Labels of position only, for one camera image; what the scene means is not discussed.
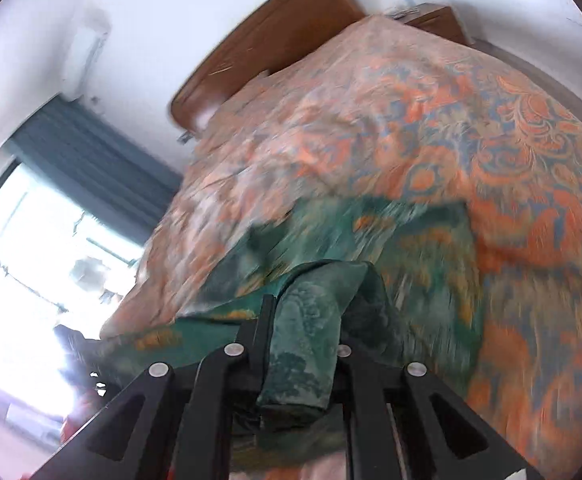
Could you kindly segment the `green landscape print silk jacket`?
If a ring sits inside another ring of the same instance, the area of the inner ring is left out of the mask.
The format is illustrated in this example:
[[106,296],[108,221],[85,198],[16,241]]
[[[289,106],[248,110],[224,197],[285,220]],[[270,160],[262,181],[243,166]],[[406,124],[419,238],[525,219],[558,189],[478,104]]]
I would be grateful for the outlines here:
[[379,197],[299,200],[251,226],[171,324],[101,341],[90,361],[126,385],[153,361],[198,362],[277,301],[267,371],[238,408],[231,467],[300,466],[344,445],[329,403],[337,348],[349,339],[377,362],[433,367],[465,392],[482,342],[474,234],[463,203]]

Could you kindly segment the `bright window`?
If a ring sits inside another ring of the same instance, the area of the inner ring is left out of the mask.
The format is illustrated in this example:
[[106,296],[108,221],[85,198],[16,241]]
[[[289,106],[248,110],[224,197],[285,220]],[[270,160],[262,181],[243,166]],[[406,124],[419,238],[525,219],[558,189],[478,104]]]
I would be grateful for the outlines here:
[[22,164],[0,184],[0,391],[64,416],[76,394],[54,328],[96,339],[143,249]]

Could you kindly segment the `grey-blue curtain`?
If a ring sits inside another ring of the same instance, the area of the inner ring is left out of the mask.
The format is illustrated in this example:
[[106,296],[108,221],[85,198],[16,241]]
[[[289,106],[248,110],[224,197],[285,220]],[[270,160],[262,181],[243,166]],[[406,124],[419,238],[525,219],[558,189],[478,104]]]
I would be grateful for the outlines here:
[[117,234],[143,245],[183,177],[76,102],[56,96],[18,127],[9,150]]

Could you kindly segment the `orange blue paisley bedspread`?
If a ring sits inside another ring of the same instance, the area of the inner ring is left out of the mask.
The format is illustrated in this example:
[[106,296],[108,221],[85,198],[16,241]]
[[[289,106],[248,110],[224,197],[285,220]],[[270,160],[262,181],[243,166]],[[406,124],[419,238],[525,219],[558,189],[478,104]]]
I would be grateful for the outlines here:
[[171,324],[299,200],[463,203],[482,290],[465,392],[549,479],[582,468],[582,122],[497,58],[369,16],[212,116],[104,340]]

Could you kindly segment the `brown wooden nightstand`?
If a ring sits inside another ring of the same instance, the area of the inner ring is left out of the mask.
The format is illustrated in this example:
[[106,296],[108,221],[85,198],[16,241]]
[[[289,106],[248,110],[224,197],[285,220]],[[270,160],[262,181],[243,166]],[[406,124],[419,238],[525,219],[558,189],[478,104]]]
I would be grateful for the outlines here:
[[450,6],[444,6],[444,4],[417,4],[417,6],[408,9],[397,20],[429,34],[456,42],[456,44],[464,46],[471,44],[453,9]]

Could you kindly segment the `brown wooden headboard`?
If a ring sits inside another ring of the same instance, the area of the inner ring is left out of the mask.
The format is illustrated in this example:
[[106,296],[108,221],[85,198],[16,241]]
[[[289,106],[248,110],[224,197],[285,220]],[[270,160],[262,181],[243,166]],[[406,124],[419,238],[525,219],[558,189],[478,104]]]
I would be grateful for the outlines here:
[[189,76],[172,100],[172,118],[199,138],[253,78],[284,70],[364,16],[357,0],[267,0]]

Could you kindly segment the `grey wall switch left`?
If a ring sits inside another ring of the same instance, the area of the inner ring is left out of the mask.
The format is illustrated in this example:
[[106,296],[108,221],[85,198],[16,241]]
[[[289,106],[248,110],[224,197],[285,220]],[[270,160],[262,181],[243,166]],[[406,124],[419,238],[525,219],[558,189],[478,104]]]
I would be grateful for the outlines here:
[[186,131],[185,133],[183,133],[179,138],[178,141],[182,144],[186,144],[187,142],[189,142],[191,139],[193,139],[195,136],[193,134],[191,134],[190,132]]

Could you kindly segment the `white wall air conditioner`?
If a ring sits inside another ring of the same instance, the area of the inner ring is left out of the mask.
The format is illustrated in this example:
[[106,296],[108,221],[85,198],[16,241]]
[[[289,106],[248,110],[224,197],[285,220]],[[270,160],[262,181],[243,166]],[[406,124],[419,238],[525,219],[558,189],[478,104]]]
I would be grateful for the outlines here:
[[60,94],[65,101],[74,102],[84,95],[110,32],[108,14],[98,8],[87,8],[72,25],[61,65]]

